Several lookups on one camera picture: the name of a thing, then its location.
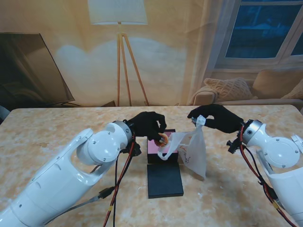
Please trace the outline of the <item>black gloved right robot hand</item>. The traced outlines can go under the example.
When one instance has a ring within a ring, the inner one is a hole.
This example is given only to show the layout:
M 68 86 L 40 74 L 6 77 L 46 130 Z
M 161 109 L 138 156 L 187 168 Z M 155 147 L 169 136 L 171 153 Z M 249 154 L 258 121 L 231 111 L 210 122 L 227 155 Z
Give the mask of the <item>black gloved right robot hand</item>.
M 217 129 L 224 133 L 239 131 L 244 125 L 244 120 L 226 109 L 222 105 L 211 104 L 195 108 L 188 114 L 188 118 L 206 118 L 205 127 Z

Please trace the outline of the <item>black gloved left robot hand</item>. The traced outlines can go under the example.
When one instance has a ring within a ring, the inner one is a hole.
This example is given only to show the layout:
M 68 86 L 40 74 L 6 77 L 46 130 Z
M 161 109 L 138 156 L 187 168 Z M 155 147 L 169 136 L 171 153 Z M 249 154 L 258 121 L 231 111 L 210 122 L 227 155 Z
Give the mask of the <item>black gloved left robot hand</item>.
M 147 137 L 148 140 L 160 142 L 166 129 L 165 116 L 156 112 L 141 112 L 125 123 L 135 137 Z

